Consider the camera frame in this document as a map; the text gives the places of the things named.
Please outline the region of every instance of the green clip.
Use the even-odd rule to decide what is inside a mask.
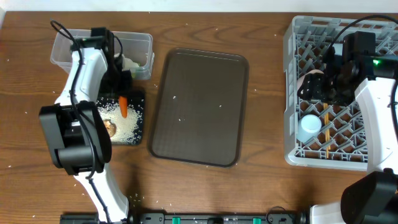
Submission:
[[[253,218],[253,224],[261,224],[261,218]]]
[[[181,218],[180,217],[173,217],[173,224],[181,224]]]

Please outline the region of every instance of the brown food item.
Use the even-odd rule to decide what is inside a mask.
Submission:
[[[111,120],[104,120],[104,125],[110,137],[113,137],[116,133],[116,125],[111,123]]]

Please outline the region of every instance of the white crate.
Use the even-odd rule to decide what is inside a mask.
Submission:
[[[320,101],[303,101],[297,97],[297,79],[312,69],[323,70],[320,56],[325,53],[333,38],[353,21],[355,20],[296,16],[284,35],[284,154],[285,160],[291,165],[366,171],[368,149],[358,104],[353,102],[348,107],[330,105],[323,110]],[[347,34],[359,30],[376,34],[376,52],[380,55],[398,55],[398,26],[394,22],[359,22],[355,27],[347,29],[336,43],[340,43]],[[321,130],[324,134],[327,128],[331,128],[330,141],[312,138],[302,143],[297,140],[298,120],[309,113],[321,119],[330,113],[330,125]],[[333,147],[329,159],[326,159],[327,146]]]

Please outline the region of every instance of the wood grain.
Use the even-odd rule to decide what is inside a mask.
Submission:
[[[294,167],[284,159],[282,37],[294,16],[7,12],[0,34],[0,222],[57,223],[65,212],[95,212],[83,187],[53,166],[39,126],[40,107],[54,103],[67,79],[49,60],[56,35],[50,19],[71,29],[106,26],[150,33],[154,38],[153,76],[135,82],[147,92],[144,140],[136,147],[114,147],[111,161],[122,192],[133,199],[138,194],[141,201],[133,201],[135,208],[163,207],[168,213],[265,213],[275,205],[298,210],[339,200],[342,191],[364,172]],[[146,149],[158,91],[155,85],[159,85],[165,56],[174,47],[240,54],[249,61],[241,157],[230,169],[156,159]]]

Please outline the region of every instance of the orange object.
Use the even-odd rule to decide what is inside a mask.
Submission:
[[[123,118],[127,118],[127,98],[124,96],[119,97],[120,112]]]

